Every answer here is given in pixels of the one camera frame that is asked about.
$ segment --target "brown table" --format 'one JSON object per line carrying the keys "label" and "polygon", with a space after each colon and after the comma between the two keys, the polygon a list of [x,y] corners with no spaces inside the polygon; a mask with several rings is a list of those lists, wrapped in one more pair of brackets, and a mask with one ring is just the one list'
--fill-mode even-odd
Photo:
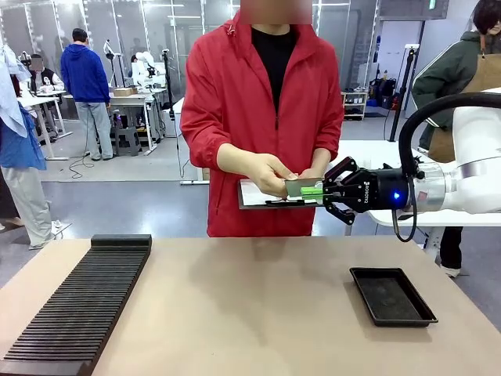
{"label": "brown table", "polygon": [[[0,290],[0,356],[88,250],[58,240]],[[402,267],[439,319],[374,327],[348,269]],[[501,334],[392,237],[155,240],[94,376],[499,375]]]}

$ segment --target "clipboard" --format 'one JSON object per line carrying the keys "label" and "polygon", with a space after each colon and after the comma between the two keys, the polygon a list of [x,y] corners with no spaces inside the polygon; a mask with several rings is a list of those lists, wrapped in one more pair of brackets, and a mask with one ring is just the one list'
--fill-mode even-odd
{"label": "clipboard", "polygon": [[283,200],[280,197],[264,194],[249,179],[239,181],[238,203],[242,210],[317,208],[322,206],[317,200],[303,200],[302,197],[288,197]]}

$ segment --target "green jacket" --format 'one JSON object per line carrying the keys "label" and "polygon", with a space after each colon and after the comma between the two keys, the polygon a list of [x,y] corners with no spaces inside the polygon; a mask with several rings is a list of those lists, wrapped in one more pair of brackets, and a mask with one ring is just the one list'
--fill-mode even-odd
{"label": "green jacket", "polygon": [[[486,45],[487,53],[501,53],[499,37],[486,36]],[[480,34],[467,31],[459,42],[449,46],[417,75],[412,90],[416,107],[419,109],[438,98],[461,93],[477,73],[480,54]],[[420,146],[429,149],[434,127],[451,129],[453,115],[452,109],[428,118]]]}

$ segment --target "black plastic tray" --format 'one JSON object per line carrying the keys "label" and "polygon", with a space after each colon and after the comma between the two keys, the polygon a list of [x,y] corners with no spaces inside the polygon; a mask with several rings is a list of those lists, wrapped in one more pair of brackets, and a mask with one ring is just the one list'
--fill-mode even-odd
{"label": "black plastic tray", "polygon": [[378,327],[427,327],[438,320],[402,269],[351,268]]}

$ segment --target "gray step stool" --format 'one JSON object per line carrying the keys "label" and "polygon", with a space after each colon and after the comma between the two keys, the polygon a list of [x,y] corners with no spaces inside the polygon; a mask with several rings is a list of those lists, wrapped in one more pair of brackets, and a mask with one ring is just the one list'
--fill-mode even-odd
{"label": "gray step stool", "polygon": [[127,153],[135,157],[141,150],[141,143],[135,128],[116,128],[112,127],[111,134],[115,138],[115,154],[120,157]]}

